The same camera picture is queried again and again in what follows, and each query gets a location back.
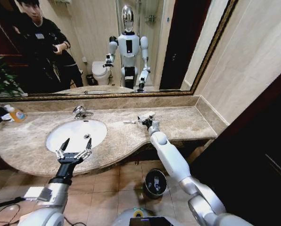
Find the chrome faucet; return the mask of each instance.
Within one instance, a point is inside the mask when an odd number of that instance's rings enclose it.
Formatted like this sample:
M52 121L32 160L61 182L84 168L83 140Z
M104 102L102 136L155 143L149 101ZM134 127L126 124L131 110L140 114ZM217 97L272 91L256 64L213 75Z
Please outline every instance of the chrome faucet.
M85 110L85 108L83 106L77 106L74 110L73 110L73 114L76 114L74 119L78 120L81 117L85 118L87 116L93 116L93 113L90 111Z

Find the toilet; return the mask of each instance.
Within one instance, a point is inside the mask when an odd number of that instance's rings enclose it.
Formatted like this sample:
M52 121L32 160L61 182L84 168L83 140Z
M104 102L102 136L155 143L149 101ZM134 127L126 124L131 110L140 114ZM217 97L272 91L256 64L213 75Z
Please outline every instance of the toilet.
M96 81L100 85L108 85L110 76L110 67L103 67L105 61L93 61L92 62L92 74Z

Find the mirror frame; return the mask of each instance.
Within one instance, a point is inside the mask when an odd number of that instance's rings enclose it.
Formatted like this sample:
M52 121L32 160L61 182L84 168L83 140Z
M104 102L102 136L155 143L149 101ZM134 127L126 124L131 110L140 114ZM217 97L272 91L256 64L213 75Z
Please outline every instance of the mirror frame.
M218 27L210 42L207 52L203 58L200 68L196 74L190 91L180 90L163 90L159 92L143 92L143 93L112 93L112 94L92 94L92 95L66 95L66 94L30 94L27 97L0 97L0 102L18 102L18 101L45 101L45 100L72 100L72 99L97 99L97 98L116 98L116 97L164 97L164 96L187 96L193 95L195 90L207 68L207 65L216 49L216 46L223 34L227 23L235 9L238 0L229 0L223 15L220 19Z

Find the soap bottle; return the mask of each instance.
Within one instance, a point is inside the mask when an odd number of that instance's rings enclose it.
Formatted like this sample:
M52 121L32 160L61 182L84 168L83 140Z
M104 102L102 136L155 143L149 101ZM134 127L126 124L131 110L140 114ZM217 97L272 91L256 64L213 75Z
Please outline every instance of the soap bottle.
M19 109L16 109L11 105L5 105L4 107L16 122L22 122L26 119L26 115Z

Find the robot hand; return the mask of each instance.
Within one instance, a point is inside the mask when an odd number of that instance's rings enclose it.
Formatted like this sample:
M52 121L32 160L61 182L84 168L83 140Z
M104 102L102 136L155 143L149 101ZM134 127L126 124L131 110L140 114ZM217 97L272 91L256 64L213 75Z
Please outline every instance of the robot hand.
M106 55L106 63L103 65L103 67L113 67L113 61L114 57L111 54Z

